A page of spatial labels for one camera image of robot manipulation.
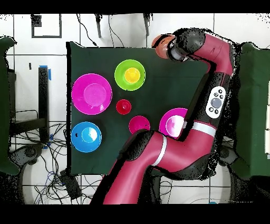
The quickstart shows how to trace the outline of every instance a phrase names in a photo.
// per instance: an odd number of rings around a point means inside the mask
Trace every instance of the metal stand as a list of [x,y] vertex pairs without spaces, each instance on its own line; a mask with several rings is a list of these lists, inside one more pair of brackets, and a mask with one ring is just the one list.
[[100,31],[100,20],[102,19],[102,15],[95,14],[95,21],[97,22],[97,28],[98,28],[98,35],[99,38],[101,38],[101,31]]
[[[9,89],[11,96],[11,105],[15,110],[15,79],[10,79]],[[12,122],[9,129],[11,136],[18,135],[29,130],[40,129],[40,141],[46,144],[49,141],[49,99],[48,99],[48,69],[38,68],[38,119],[24,120],[21,122]]]
[[148,22],[150,21],[150,14],[143,14],[144,26],[146,27],[146,36],[149,36]]

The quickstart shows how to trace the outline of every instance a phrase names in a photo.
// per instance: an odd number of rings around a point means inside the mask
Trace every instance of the green plate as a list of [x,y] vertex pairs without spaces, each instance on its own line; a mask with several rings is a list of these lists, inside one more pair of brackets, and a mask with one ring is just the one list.
[[[124,73],[129,68],[136,68],[140,72],[140,79],[136,83],[129,83],[124,77]],[[139,89],[146,79],[146,71],[139,61],[127,59],[122,61],[115,69],[114,78],[117,85],[127,91]]]

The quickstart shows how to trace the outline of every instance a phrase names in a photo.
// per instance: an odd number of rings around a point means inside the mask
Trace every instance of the red cup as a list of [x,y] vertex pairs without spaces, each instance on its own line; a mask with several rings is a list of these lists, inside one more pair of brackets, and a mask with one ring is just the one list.
[[116,104],[116,110],[119,114],[128,114],[131,110],[131,103],[126,99],[120,99]]

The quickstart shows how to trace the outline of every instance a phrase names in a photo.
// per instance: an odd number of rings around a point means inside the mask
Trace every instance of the yellow cup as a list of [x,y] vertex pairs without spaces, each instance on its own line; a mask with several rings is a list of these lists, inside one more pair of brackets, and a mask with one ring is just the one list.
[[131,84],[136,83],[140,79],[140,72],[136,68],[129,68],[127,71],[125,71],[124,78]]

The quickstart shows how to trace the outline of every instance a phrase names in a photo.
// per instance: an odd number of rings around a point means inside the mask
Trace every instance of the magenta plate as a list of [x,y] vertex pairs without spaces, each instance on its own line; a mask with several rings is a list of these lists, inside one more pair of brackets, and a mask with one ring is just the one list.
[[159,123],[159,131],[177,139],[182,130],[187,111],[185,108],[174,108],[166,112]]
[[112,88],[99,74],[84,74],[75,81],[71,98],[78,111],[96,115],[109,106],[112,100]]

